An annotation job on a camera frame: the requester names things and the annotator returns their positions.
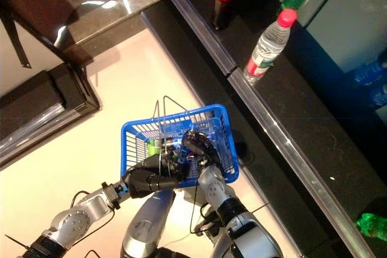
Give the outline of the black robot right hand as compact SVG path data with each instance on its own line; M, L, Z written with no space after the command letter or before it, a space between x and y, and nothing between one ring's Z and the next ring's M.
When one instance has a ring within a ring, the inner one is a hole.
M199 172L209 166L221 168L218 151L206 134L193 129L188 130L182 137L181 145L197 156Z

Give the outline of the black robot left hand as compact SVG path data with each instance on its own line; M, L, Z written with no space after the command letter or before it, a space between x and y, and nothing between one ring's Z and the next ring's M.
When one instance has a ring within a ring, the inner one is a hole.
M131 198L143 198L160 190L175 189L189 176L190 165L172 153L150 156L131 166L122 176Z

